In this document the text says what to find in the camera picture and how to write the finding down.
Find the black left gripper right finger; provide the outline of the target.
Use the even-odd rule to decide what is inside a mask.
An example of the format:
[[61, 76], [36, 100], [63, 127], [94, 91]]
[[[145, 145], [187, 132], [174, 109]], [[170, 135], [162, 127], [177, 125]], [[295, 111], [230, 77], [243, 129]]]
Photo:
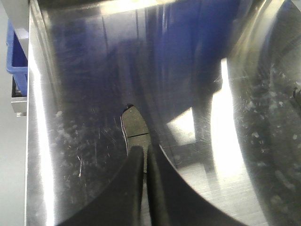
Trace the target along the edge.
[[213, 206], [179, 175], [160, 145], [147, 153], [147, 190], [154, 226], [241, 226]]

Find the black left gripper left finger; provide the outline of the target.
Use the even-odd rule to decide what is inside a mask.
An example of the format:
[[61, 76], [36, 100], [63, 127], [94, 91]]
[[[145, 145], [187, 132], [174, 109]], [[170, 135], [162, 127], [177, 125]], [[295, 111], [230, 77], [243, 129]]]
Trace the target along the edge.
[[61, 226], [139, 226], [143, 193], [144, 152], [133, 146], [105, 190]]

